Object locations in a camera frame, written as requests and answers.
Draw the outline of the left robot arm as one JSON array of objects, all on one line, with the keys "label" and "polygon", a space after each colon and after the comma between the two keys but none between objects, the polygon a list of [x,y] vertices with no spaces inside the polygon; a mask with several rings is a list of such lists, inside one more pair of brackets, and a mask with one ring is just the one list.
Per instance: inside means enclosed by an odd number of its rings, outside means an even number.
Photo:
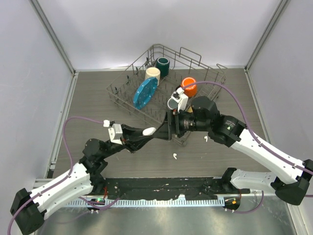
[{"label": "left robot arm", "polygon": [[10,213],[12,219],[7,234],[15,222],[23,235],[38,230],[53,213],[68,202],[92,193],[103,192],[105,179],[101,172],[107,166],[105,159],[124,149],[134,153],[153,137],[156,128],[132,128],[124,124],[103,121],[108,128],[109,140],[90,139],[83,149],[83,157],[71,163],[68,171],[31,191],[20,189],[13,200]]}]

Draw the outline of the white earbud case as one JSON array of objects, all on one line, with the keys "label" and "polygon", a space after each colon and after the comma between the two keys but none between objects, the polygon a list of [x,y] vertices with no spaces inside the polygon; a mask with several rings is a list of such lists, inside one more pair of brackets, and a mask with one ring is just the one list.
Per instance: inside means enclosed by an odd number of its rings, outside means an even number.
[{"label": "white earbud case", "polygon": [[156,128],[154,127],[149,127],[149,128],[146,128],[142,131],[142,135],[143,136],[151,136],[154,132],[156,131]]}]

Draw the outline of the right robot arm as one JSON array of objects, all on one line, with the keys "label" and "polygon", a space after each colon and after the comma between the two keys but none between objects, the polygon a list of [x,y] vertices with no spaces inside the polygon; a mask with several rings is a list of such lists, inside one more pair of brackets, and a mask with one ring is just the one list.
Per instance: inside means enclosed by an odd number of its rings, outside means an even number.
[{"label": "right robot arm", "polygon": [[263,190],[292,205],[300,205],[313,173],[310,159],[296,159],[257,136],[247,125],[233,116],[220,114],[216,103],[208,97],[195,98],[192,112],[168,111],[163,124],[153,137],[170,140],[185,132],[207,132],[214,142],[240,151],[265,166],[268,172],[249,172],[228,168],[221,180],[226,193],[236,189]]}]

